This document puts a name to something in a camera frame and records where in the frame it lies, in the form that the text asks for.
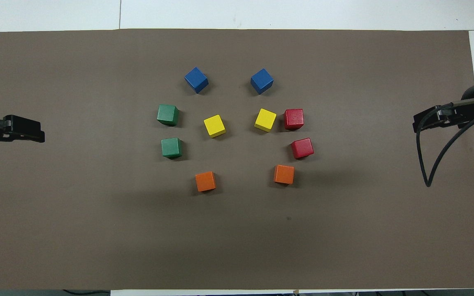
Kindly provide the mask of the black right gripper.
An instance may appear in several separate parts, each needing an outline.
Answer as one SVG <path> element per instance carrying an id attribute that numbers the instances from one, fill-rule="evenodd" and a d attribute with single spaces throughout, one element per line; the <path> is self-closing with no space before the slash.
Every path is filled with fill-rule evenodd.
<path id="1" fill-rule="evenodd" d="M 414 133 L 418 131 L 418 126 L 420 125 L 421 120 L 437 108 L 439 108 L 439 106 L 433 106 L 413 116 Z M 459 129 L 462 129 L 465 124 L 472 120 L 474 120 L 474 98 L 463 99 L 452 103 L 451 106 L 445 107 L 437 113 L 429 116 L 421 126 L 420 131 L 440 126 L 449 127 L 454 125 L 458 126 Z"/>

